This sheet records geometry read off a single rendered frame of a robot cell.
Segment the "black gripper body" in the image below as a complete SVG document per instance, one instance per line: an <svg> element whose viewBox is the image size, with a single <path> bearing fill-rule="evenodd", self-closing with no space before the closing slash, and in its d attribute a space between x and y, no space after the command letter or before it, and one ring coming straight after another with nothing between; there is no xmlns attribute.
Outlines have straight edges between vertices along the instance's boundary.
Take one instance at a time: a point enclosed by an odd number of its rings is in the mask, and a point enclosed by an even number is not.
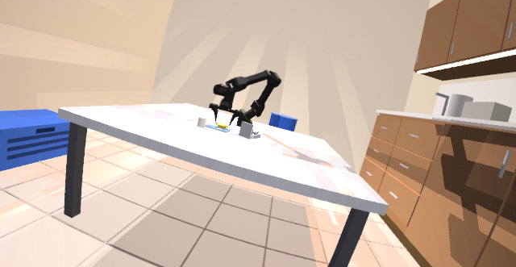
<svg viewBox="0 0 516 267"><path fill-rule="evenodd" d="M228 97L223 97L223 101L226 101L227 100L230 100L230 102L233 103L233 98L228 98ZM219 108L219 105L218 104L215 104L215 103L211 103L209 108L212 108L213 110L217 110ZM233 115L236 115L236 116L242 116L243 112L242 111L239 111L239 110L232 110L232 109L229 109L228 112L231 112L233 113Z"/></svg>

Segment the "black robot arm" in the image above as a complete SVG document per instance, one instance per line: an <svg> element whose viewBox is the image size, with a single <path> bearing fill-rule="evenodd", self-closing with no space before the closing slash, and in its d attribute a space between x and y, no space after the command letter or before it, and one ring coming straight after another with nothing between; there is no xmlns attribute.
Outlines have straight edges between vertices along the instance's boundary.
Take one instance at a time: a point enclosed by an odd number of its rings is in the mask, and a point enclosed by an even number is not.
<svg viewBox="0 0 516 267"><path fill-rule="evenodd" d="M253 118L254 116L260 117L264 108L265 102L268 99L269 95L272 93L275 87L278 87L281 84L281 79L272 71L265 70L262 73L258 73L252 76L246 77L235 77L230 81L226 81L226 85L220 84L214 87L214 93L217 95L225 96L228 98L234 98L235 92L239 92L241 90L246 89L247 86L257 83L259 81L263 81L267 79L267 85L264 88L259 99L254 100L253 104L250 105L251 109L247 112L244 112L245 116L248 120ZM230 83L233 87L231 87ZM228 109L232 108L232 102L230 100L223 101L219 103L219 109L228 111Z"/></svg>

